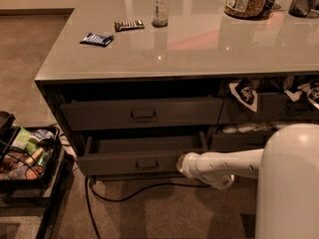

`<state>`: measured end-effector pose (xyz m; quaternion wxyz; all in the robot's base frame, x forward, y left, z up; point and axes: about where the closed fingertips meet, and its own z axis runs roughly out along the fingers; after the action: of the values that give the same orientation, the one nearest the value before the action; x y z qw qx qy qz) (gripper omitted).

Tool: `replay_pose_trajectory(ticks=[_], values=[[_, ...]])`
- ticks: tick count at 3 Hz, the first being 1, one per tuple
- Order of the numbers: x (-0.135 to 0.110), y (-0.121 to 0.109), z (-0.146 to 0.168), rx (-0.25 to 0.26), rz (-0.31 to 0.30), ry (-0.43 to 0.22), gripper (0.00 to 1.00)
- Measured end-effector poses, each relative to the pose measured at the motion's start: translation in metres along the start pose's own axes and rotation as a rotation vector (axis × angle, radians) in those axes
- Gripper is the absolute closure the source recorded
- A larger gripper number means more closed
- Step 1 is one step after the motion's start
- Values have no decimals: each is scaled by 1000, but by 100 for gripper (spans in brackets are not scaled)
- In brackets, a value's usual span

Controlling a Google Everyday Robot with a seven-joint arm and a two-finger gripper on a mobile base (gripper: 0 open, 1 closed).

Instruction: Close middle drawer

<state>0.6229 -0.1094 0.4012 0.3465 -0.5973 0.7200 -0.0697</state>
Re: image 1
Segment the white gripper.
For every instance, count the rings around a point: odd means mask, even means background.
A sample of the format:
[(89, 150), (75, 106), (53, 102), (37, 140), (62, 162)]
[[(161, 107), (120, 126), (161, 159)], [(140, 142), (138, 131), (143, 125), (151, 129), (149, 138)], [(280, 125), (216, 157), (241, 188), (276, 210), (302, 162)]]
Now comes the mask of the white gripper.
[(221, 153), (189, 152), (181, 155), (175, 166), (186, 177), (196, 178), (218, 190), (229, 188), (234, 181), (234, 175), (229, 172), (226, 158)]

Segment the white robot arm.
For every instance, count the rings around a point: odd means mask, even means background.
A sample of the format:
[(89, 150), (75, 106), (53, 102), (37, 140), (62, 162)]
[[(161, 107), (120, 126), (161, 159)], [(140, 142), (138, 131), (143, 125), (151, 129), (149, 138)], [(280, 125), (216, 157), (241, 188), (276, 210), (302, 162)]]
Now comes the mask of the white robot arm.
[(264, 147), (181, 155), (176, 168), (216, 189), (256, 178), (255, 239), (319, 239), (319, 125), (296, 123)]

